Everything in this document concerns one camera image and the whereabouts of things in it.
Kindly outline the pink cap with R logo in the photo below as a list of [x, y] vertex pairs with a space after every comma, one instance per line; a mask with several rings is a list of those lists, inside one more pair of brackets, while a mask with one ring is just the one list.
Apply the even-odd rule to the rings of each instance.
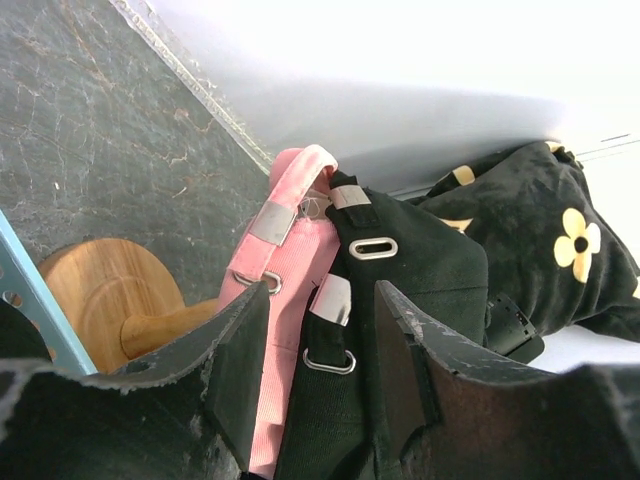
[[226, 307], [260, 280], [270, 292], [269, 321], [249, 470], [274, 476], [294, 378], [303, 315], [312, 291], [339, 248], [333, 224], [318, 210], [328, 201], [338, 163], [310, 145], [281, 152], [270, 173], [270, 193], [239, 241], [222, 282]]

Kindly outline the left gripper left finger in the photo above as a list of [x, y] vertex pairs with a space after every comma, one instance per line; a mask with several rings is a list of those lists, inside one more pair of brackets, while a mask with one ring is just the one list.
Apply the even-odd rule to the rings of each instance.
[[110, 375], [3, 360], [2, 477], [238, 478], [250, 460], [268, 316], [267, 288], [256, 283]]

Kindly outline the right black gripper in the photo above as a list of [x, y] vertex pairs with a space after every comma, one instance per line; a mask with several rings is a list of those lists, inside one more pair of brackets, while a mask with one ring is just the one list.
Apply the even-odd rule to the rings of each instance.
[[545, 349], [544, 341], [522, 310], [505, 294], [488, 302], [487, 348], [519, 363], [530, 363]]

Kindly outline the black cap white NY logo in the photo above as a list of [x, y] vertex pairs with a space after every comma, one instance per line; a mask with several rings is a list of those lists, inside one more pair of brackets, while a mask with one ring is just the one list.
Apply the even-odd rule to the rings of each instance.
[[399, 479], [384, 417], [373, 300], [327, 275], [303, 319], [278, 479]]

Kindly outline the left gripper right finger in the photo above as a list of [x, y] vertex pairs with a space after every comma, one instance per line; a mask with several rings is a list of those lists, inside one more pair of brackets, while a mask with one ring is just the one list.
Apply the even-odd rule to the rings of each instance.
[[407, 479], [635, 479], [639, 370], [552, 374], [493, 353], [375, 287], [384, 440]]

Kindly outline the black cap gold R logo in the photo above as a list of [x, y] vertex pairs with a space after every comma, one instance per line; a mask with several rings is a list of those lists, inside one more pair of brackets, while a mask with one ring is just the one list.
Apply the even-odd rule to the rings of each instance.
[[422, 312], [469, 340], [486, 343], [488, 261], [484, 249], [431, 213], [363, 188], [337, 171], [326, 214], [348, 271], [355, 323], [374, 324], [374, 287], [388, 281]]

